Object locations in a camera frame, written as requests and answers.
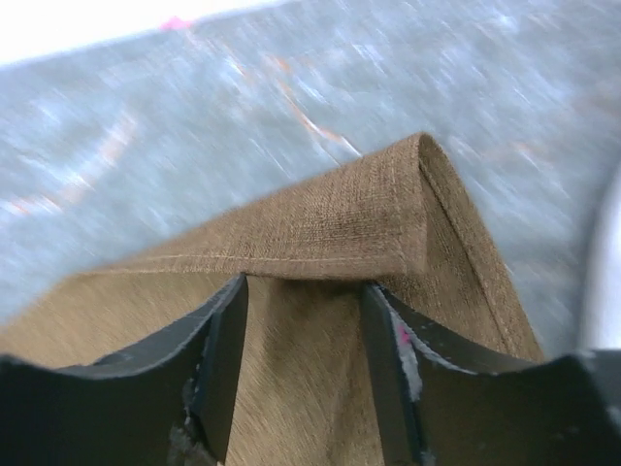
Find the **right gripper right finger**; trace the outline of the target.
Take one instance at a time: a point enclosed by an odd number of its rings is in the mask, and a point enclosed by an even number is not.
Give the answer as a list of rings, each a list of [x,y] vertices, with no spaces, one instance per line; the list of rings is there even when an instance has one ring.
[[[361,327],[386,464],[619,463],[618,350],[523,360],[374,283],[361,289]]]

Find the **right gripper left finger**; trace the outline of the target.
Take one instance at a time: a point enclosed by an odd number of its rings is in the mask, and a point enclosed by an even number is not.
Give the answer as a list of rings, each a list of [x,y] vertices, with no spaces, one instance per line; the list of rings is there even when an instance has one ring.
[[[1,358],[5,465],[225,461],[245,341],[245,276],[196,311],[90,365]]]

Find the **brown cloth napkin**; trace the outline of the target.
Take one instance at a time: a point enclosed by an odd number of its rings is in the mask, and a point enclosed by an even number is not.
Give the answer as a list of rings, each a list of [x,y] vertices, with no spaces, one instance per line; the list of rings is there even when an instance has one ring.
[[[376,280],[489,349],[541,360],[506,267],[458,175],[412,135],[59,284],[1,331],[47,366],[119,350],[249,276],[231,465],[378,465],[358,284]]]

